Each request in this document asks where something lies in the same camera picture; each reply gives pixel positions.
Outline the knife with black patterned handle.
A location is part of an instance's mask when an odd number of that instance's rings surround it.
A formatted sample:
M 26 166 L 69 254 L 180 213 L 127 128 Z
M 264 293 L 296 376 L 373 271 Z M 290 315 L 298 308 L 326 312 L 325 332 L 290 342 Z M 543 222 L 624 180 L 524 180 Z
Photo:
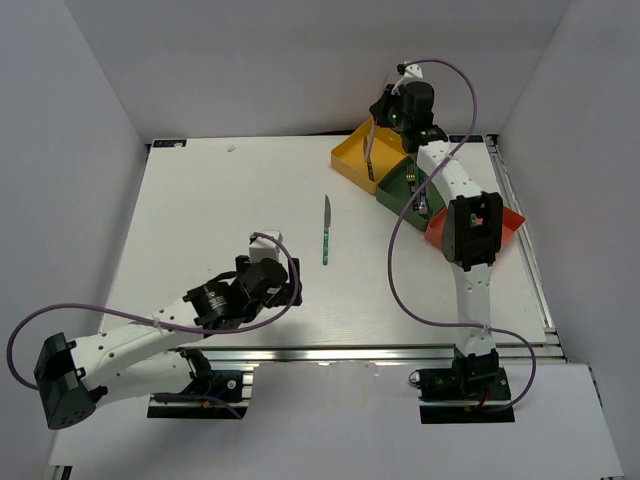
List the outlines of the knife with black patterned handle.
M 368 179 L 369 179 L 371 182 L 374 182 L 374 181 L 375 181 L 375 175 L 374 175 L 374 168 L 373 168 L 373 162 L 372 162 L 372 151 L 371 151 L 371 162 L 370 162 L 369 164 L 367 164 L 367 163 L 365 162 L 365 164 L 366 164 L 366 167 L 367 167 L 367 175 L 368 175 Z

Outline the knife with green handle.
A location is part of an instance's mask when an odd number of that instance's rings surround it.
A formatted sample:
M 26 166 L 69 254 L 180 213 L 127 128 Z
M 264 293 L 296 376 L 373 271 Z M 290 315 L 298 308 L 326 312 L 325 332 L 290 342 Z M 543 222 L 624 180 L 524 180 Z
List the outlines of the knife with green handle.
M 331 227 L 331 202 L 328 195 L 324 196 L 324 216 L 323 216 L 323 245 L 322 245 L 322 265 L 329 263 L 329 241 Z

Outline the knife with pink handle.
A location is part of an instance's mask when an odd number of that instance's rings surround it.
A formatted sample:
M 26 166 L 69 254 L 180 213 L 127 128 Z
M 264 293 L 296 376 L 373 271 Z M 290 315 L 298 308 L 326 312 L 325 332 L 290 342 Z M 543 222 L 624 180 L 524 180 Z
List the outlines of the knife with pink handle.
M 371 151 L 373 148 L 373 144 L 375 141 L 375 135 L 377 131 L 377 126 L 375 124 L 371 125 L 370 131 L 365 138 L 364 143 L 364 160 L 367 164 L 371 162 Z

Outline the fork with black patterned handle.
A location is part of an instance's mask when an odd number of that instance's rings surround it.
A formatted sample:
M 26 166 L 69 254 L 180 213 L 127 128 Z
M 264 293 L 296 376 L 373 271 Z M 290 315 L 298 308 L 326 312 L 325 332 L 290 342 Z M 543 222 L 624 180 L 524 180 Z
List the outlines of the fork with black patterned handle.
M 405 178 L 409 189 L 409 195 L 413 195 L 416 191 L 417 176 L 418 174 L 416 173 L 415 163 L 412 160 L 408 160 L 406 163 Z

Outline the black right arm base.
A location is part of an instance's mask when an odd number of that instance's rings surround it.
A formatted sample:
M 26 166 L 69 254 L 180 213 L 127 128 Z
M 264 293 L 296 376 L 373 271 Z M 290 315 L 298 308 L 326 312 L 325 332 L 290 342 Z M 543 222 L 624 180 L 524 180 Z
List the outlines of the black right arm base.
M 419 413 L 423 425 L 514 423 L 511 390 L 503 368 L 497 376 L 464 392 L 450 368 L 414 370 L 408 383 L 419 391 Z

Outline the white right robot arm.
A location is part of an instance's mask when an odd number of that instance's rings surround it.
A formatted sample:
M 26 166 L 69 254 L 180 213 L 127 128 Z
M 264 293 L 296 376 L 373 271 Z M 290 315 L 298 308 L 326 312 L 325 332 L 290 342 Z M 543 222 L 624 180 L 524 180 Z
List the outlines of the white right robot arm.
M 423 80 L 389 84 L 370 107 L 374 123 L 399 134 L 404 151 L 432 180 L 446 204 L 440 249 L 450 263 L 457 296 L 458 322 L 451 384 L 461 397 L 484 391 L 499 369 L 489 331 L 490 277 L 501 249 L 503 200 L 472 180 L 447 135 L 434 123 L 433 87 Z

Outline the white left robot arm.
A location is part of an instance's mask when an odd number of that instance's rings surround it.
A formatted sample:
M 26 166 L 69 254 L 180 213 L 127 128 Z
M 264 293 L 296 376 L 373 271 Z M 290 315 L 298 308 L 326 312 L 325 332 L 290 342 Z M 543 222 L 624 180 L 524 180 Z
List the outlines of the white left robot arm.
M 146 395 L 227 407 L 223 383 L 192 343 L 254 330 L 263 310 L 301 303 L 297 258 L 240 255 L 235 270 L 149 317 L 123 313 L 126 324 L 75 339 L 56 333 L 44 340 L 34 367 L 46 424 L 51 430 L 70 428 L 103 406 Z

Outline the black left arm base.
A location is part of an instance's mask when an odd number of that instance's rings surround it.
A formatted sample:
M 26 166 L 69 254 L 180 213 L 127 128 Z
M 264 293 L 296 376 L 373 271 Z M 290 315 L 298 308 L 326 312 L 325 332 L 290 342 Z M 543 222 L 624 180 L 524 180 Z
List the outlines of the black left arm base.
M 153 394 L 147 409 L 150 419 L 241 420 L 248 409 L 246 373 L 211 365 L 201 350 L 177 353 L 188 365 L 189 382 L 176 392 Z

